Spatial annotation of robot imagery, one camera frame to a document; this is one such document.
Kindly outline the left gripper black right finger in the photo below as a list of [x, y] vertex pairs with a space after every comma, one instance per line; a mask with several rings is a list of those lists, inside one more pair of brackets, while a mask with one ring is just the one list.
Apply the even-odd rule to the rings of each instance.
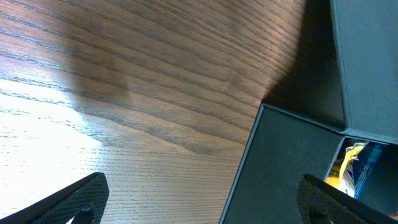
[[397, 220], [310, 174], [304, 174], [299, 182], [297, 206], [306, 224], [397, 224]]

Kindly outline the black gift box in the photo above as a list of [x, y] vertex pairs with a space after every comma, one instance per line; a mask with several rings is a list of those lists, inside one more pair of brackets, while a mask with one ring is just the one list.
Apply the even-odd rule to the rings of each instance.
[[221, 223], [303, 223], [304, 174], [349, 143], [385, 147], [359, 202], [397, 220], [397, 2], [307, 1], [287, 75], [264, 97]]

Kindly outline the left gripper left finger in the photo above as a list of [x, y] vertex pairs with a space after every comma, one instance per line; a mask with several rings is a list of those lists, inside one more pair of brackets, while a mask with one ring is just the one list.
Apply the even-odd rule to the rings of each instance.
[[100, 224], [109, 188], [106, 176], [94, 172], [35, 204], [1, 219], [1, 223]]

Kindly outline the blue snack bar wrapper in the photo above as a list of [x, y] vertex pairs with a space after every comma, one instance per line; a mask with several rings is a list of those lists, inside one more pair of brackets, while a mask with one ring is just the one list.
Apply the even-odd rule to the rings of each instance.
[[384, 144], [369, 142], [358, 154], [358, 160], [353, 162], [354, 198], [359, 199], [369, 179], [369, 176], [378, 161]]

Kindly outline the yellow nut snack bag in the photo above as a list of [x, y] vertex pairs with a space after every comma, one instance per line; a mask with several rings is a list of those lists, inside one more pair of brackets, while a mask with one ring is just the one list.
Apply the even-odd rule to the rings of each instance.
[[354, 141], [353, 143], [349, 143], [347, 147], [343, 147], [340, 150], [341, 155], [333, 163], [326, 178], [326, 183], [350, 197], [354, 197], [356, 190], [353, 162], [359, 161], [359, 154], [367, 145], [368, 141]]

